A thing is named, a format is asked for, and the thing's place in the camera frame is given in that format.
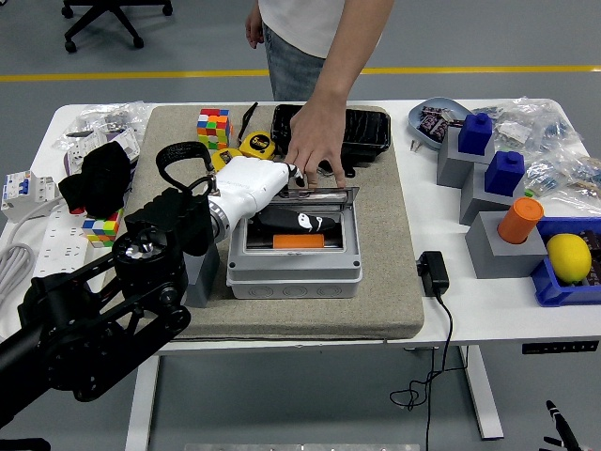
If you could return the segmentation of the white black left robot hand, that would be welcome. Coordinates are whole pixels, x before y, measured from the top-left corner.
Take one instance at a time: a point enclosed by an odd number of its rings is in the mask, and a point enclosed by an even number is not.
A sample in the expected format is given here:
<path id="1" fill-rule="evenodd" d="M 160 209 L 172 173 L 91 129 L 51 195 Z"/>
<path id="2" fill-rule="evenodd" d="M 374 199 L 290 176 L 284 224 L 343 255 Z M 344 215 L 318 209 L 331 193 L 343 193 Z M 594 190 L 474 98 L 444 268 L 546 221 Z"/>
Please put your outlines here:
<path id="1" fill-rule="evenodd" d="M 278 234 L 316 234 L 335 229 L 339 222 L 330 217 L 269 206 L 291 179 L 303 180 L 293 164 L 233 158 L 216 175 L 220 192 L 208 197 L 215 240 L 229 237 L 241 219 L 254 216 L 260 227 Z"/>

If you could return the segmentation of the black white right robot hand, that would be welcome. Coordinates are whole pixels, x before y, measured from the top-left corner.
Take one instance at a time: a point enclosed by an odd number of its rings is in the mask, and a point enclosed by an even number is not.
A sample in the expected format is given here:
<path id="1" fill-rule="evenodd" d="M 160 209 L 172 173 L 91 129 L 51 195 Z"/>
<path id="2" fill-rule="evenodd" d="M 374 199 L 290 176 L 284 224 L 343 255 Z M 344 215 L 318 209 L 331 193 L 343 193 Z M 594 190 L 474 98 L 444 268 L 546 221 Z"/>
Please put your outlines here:
<path id="1" fill-rule="evenodd" d="M 544 441 L 546 443 L 565 448 L 566 450 L 582 451 L 576 436 L 556 405 L 551 400 L 547 400 L 546 406 L 555 424 L 555 428 L 560 435 L 560 438 L 556 439 L 553 437 L 545 437 Z"/>

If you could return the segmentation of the person's right hand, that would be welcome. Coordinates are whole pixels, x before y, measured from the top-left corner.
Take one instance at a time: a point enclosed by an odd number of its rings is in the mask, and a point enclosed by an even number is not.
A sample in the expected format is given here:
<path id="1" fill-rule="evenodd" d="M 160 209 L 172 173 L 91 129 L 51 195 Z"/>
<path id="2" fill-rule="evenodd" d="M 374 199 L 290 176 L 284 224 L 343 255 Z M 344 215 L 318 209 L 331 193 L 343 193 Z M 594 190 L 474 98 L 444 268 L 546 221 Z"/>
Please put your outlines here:
<path id="1" fill-rule="evenodd" d="M 253 4 L 245 21 L 245 36 L 252 49 L 264 43 L 263 21 L 257 2 Z"/>

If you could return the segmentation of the person's left hand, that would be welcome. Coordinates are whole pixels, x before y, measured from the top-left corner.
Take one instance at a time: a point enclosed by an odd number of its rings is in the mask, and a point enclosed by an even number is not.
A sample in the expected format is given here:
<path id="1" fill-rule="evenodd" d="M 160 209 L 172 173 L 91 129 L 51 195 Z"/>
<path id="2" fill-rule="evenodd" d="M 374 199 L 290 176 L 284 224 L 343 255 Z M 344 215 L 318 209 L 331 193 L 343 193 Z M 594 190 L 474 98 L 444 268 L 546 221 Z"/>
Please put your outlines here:
<path id="1" fill-rule="evenodd" d="M 285 157 L 307 178 L 310 188 L 318 186 L 318 166 L 327 162 L 336 186 L 346 186 L 341 151 L 346 129 L 347 99 L 315 93 L 290 122 L 291 139 Z"/>

